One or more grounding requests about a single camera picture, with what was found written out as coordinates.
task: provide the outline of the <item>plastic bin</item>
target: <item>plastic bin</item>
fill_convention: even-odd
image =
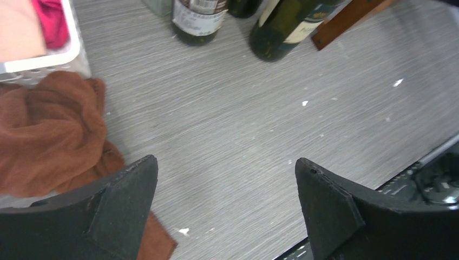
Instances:
[[[77,72],[84,78],[91,77],[72,2],[62,0],[62,8],[69,30],[69,41],[64,47],[59,50],[48,50],[46,56],[0,63],[0,82],[33,87],[56,70]]]

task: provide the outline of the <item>pink cloth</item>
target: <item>pink cloth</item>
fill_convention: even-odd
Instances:
[[[42,25],[48,49],[59,49],[69,39],[69,30],[61,0],[31,0]]]

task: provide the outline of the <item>white debris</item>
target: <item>white debris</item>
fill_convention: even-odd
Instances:
[[[394,88],[398,87],[398,85],[400,85],[400,84],[402,83],[402,81],[403,81],[403,79],[397,80],[397,81],[394,83],[393,87],[394,87]]]
[[[189,237],[189,229],[180,229],[179,232],[182,233],[184,236]]]

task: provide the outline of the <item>bottle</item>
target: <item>bottle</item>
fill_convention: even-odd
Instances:
[[[174,32],[191,46],[212,41],[227,11],[226,0],[173,0],[173,7]]]
[[[344,0],[268,0],[249,36],[252,51],[278,61],[312,33]]]
[[[254,15],[263,0],[229,0],[228,12],[236,18],[249,18]]]

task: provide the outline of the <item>dark glass bottle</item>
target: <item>dark glass bottle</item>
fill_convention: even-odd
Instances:
[[[229,0],[228,12],[236,18],[249,18],[260,7],[262,0]]]
[[[226,13],[226,0],[173,0],[172,27],[177,37],[191,46],[215,38]]]
[[[278,61],[312,33],[344,0],[268,0],[250,33],[252,51]]]

